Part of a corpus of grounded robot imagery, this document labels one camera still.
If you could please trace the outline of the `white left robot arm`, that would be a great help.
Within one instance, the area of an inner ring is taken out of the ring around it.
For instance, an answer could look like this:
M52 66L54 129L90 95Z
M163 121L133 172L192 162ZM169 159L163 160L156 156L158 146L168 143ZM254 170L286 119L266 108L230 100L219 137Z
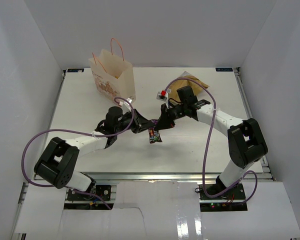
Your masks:
M75 170L77 160L109 148L117 140L118 133L125 129L137 134L154 126L153 121L144 118L136 109L123 113L120 107L110 107L105 119L90 135L67 140L52 138L37 161L34 172L55 188L76 189L80 196L89 200L96 193L94 180Z

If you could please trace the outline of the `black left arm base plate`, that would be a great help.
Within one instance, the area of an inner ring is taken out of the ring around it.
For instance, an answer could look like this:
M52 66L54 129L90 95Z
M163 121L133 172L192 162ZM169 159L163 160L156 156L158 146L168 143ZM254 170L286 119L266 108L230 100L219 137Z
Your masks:
M75 201L90 201L90 202L101 202L101 200L95 195L99 196L104 201L109 201L111 199L112 186L97 184L93 186L90 190L86 191L84 194L80 190L69 189L67 191L66 200Z

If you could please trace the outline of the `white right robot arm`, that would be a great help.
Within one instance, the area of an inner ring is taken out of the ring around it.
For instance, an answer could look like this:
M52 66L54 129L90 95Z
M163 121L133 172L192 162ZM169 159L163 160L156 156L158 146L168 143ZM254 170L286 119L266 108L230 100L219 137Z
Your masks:
M234 187L250 173L250 167L268 153L268 147L261 128L254 118L240 119L221 110L217 110L216 102L198 100L190 86L177 90L180 102L160 106L160 117L155 130L171 129L175 121L189 117L197 122L209 124L206 140L209 146L213 130L217 130L228 139L230 161L224 171L210 187L203 185L199 191L208 198L228 199L234 193Z

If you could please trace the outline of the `brown M&M's pack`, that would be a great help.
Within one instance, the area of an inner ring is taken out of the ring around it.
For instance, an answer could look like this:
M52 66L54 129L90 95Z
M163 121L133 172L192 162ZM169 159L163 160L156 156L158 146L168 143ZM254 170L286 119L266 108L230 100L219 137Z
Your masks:
M148 134L149 134L149 143L150 144L163 142L159 131L155 130L154 127L150 127L148 129Z

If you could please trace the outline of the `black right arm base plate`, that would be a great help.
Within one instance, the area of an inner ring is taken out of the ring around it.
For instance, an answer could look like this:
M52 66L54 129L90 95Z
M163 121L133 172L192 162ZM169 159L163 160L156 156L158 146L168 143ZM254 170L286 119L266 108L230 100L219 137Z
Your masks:
M221 196L209 198L205 195L200 184L195 190L199 194L200 211L202 213L216 212L246 212L246 203L241 203L246 199L244 187L241 183Z

